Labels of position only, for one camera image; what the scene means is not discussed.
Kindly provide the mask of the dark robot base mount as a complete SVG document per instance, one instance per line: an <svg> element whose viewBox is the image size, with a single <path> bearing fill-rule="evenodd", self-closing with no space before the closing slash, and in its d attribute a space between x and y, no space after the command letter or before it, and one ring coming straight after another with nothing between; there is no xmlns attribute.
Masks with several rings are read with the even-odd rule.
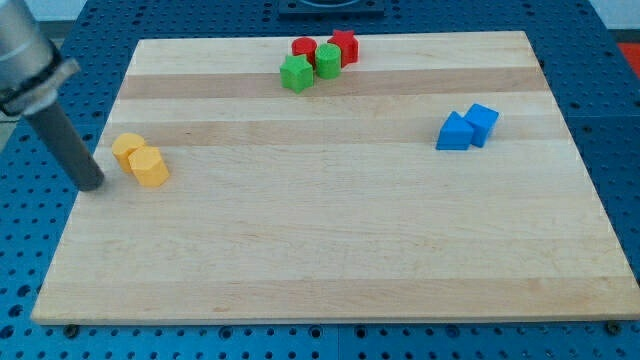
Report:
<svg viewBox="0 0 640 360"><path fill-rule="evenodd" d="M383 15L386 0L277 0L280 18Z"/></svg>

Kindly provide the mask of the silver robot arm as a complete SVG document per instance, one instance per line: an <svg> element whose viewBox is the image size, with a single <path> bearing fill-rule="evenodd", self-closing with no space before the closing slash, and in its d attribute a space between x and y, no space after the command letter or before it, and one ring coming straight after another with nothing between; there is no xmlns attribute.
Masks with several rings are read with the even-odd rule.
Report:
<svg viewBox="0 0 640 360"><path fill-rule="evenodd" d="M80 71L46 38L23 0L1 0L1 111L31 115L53 104Z"/></svg>

